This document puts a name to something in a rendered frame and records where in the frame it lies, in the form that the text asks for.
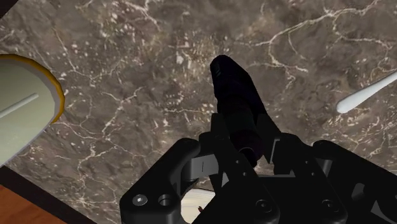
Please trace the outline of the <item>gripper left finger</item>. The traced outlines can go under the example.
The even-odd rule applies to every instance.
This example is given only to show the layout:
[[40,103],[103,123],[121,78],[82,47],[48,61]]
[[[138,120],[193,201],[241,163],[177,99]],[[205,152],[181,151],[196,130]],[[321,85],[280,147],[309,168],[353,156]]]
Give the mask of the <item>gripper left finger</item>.
[[279,206],[228,138],[223,117],[198,140],[182,138],[120,199],[122,224],[188,224],[181,200],[209,176],[214,198],[192,224],[278,224]]

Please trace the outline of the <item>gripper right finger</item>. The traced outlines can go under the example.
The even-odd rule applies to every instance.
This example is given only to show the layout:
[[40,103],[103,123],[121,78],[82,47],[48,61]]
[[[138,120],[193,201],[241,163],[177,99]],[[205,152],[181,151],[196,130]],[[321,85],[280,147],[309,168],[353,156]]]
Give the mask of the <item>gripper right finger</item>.
[[397,175],[326,140],[312,146],[260,114],[274,175],[262,176],[279,224],[397,224]]

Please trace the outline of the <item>black oblong object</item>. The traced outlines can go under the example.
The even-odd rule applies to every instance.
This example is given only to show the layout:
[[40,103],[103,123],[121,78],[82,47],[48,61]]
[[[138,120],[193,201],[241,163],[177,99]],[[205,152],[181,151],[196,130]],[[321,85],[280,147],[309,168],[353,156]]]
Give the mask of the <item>black oblong object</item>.
[[266,110],[250,75],[227,55],[219,55],[210,64],[217,100],[217,112],[223,115],[229,138],[252,167],[263,155],[263,141],[257,131],[258,116]]

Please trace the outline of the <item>white round object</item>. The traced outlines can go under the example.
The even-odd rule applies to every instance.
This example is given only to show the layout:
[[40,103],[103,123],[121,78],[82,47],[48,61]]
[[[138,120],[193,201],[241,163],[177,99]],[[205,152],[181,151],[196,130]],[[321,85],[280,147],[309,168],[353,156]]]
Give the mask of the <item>white round object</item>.
[[211,190],[193,188],[188,191],[181,201],[181,216],[185,222],[192,223],[200,214],[199,208],[204,209],[214,196]]

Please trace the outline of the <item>white utensil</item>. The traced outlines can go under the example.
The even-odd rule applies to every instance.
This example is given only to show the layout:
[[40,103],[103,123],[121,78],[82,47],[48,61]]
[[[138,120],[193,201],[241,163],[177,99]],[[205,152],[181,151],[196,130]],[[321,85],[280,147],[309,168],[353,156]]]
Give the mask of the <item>white utensil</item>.
[[393,73],[381,78],[380,80],[364,87],[346,97],[339,100],[336,104],[336,110],[340,114],[349,112],[350,110],[358,107],[361,103],[369,99],[372,95],[376,94],[392,82],[397,80],[397,70]]

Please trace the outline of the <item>pale plate with orange rim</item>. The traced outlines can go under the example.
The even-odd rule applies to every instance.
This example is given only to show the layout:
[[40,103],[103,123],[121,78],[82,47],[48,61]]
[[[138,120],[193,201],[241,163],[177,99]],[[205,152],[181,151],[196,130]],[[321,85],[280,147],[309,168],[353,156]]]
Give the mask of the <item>pale plate with orange rim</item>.
[[0,118],[0,166],[56,122],[65,104],[61,84],[47,68],[17,54],[0,54],[0,111],[33,93],[39,97]]

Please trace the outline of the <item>pale thin rod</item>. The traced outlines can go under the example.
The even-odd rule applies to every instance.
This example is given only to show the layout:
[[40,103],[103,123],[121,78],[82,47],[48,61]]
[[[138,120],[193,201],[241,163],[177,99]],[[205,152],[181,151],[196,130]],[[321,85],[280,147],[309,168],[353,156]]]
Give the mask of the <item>pale thin rod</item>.
[[3,110],[0,111],[0,118],[5,117],[6,115],[16,111],[17,109],[21,108],[22,106],[25,106],[26,104],[32,102],[33,100],[37,99],[39,95],[37,93],[33,93],[15,103],[12,105],[8,106],[7,108],[4,108]]

